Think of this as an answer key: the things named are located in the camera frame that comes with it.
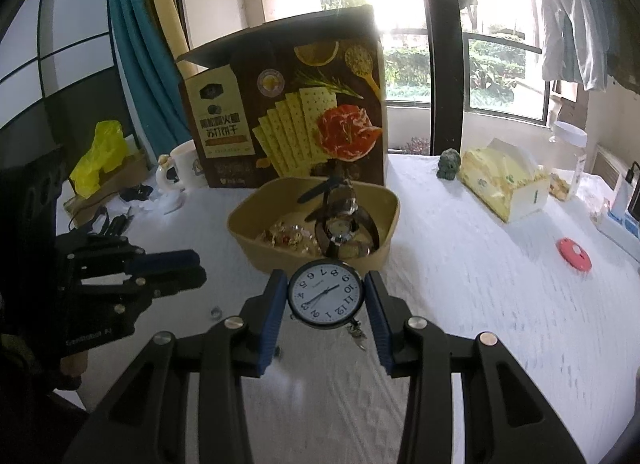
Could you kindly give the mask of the person left hand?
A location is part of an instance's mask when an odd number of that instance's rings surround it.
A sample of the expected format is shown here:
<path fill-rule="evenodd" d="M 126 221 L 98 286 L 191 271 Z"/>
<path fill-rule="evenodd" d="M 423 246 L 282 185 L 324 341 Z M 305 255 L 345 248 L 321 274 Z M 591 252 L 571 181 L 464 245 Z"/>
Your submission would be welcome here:
<path fill-rule="evenodd" d="M 79 352 L 61 359 L 61 372 L 69 377 L 81 377 L 88 369 L 88 351 Z"/>

